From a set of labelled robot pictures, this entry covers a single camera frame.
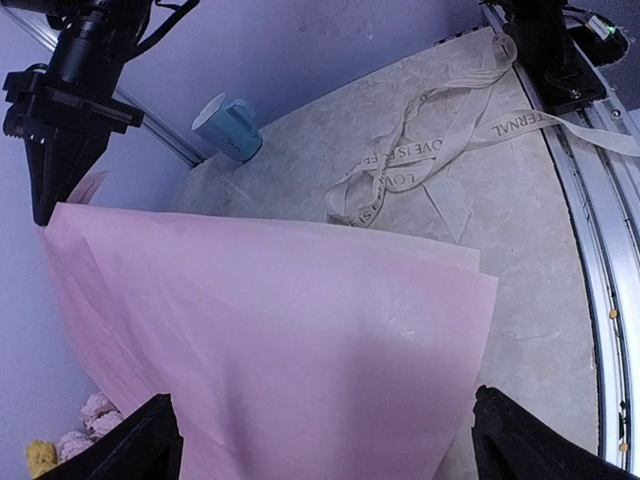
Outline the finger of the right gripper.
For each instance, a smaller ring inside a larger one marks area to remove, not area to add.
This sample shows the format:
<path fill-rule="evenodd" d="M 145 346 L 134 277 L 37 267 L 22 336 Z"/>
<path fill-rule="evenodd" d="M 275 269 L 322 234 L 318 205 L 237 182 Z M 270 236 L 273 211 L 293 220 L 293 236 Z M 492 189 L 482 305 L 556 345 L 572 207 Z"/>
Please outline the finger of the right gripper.
<path fill-rule="evenodd" d="M 91 135 L 44 127 L 24 140 L 29 167 L 33 220 L 48 225 L 58 202 L 66 201 L 106 151 L 109 134 Z"/>

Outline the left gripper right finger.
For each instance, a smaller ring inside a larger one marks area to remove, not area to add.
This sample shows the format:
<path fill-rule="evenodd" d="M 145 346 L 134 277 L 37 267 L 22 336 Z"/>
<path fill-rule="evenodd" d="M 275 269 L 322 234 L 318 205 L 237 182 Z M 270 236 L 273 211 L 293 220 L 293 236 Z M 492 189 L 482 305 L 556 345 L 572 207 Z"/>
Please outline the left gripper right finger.
<path fill-rule="evenodd" d="M 496 388 L 478 388 L 473 413 L 480 480 L 634 477 L 568 441 Z"/>

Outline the yellow fake flower stem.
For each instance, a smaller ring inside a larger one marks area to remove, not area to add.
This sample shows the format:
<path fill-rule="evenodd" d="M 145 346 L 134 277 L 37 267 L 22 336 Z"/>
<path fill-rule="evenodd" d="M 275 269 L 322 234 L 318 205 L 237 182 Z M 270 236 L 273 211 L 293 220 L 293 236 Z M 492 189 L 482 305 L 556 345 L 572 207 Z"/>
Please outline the yellow fake flower stem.
<path fill-rule="evenodd" d="M 37 479 L 57 467 L 56 446 L 52 442 L 34 440 L 26 447 L 26 459 L 31 478 Z"/>

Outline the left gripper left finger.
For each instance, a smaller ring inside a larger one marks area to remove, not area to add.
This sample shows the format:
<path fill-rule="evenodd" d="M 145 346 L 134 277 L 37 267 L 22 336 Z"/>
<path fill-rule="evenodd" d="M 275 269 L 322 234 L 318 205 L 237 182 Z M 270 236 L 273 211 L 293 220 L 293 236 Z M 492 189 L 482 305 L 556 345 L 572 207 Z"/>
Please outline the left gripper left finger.
<path fill-rule="evenodd" d="M 178 480 L 182 452 L 171 396 L 157 394 L 96 444 L 41 477 Z"/>

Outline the pink fake rose stem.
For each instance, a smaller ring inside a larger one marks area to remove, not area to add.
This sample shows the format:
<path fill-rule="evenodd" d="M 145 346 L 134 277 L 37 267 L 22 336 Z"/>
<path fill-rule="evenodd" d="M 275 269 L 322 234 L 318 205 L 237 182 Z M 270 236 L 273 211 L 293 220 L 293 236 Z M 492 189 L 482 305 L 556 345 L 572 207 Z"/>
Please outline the pink fake rose stem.
<path fill-rule="evenodd" d="M 124 421 L 124 415 L 102 392 L 92 394 L 80 410 L 83 428 L 63 435 L 56 445 L 57 459 L 64 463 L 87 450 Z"/>

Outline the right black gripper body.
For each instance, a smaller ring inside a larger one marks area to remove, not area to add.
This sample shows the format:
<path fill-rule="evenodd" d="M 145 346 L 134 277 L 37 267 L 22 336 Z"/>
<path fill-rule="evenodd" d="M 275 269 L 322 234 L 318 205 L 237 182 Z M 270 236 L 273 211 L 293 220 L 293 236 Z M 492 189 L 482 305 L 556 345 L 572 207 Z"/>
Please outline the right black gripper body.
<path fill-rule="evenodd" d="M 110 97 L 91 97 L 77 86 L 37 71 L 7 75 L 3 90 L 10 107 L 3 123 L 9 137 L 25 140 L 44 127 L 91 135 L 124 134 L 141 126 L 145 113 Z"/>

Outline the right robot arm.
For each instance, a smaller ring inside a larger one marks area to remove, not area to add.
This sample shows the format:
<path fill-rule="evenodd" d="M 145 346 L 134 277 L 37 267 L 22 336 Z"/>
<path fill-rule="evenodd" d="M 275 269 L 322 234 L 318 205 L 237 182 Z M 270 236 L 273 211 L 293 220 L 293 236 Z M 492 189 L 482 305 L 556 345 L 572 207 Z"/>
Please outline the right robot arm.
<path fill-rule="evenodd" d="M 40 13 L 58 31 L 50 61 L 7 74 L 10 107 L 3 132 L 23 140 L 30 174 L 33 220 L 49 223 L 106 151 L 112 134 L 138 128 L 144 112 L 114 99 L 125 64 L 157 45 L 198 6 L 160 1 L 7 1 L 5 7 Z M 146 31 L 153 7 L 171 15 Z"/>

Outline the pink wrapping paper sheet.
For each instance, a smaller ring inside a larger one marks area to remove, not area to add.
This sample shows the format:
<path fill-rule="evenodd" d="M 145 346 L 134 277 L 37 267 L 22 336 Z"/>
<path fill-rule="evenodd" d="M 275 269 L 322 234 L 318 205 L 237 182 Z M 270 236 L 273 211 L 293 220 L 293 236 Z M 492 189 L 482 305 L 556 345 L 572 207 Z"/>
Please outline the pink wrapping paper sheet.
<path fill-rule="evenodd" d="M 124 413 L 171 396 L 186 479 L 429 479 L 469 412 L 476 251 L 75 203 L 40 235 L 80 364 Z"/>

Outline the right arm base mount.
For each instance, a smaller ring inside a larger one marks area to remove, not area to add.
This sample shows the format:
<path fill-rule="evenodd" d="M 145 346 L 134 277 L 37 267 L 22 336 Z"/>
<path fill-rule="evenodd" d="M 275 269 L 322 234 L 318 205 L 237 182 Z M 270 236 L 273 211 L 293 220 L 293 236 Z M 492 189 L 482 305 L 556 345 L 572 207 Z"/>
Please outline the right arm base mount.
<path fill-rule="evenodd" d="M 518 61 L 543 109 L 566 114 L 607 96 L 597 67 L 623 58 L 629 42 L 606 17 L 567 1 L 498 1 L 504 32 L 516 43 Z"/>

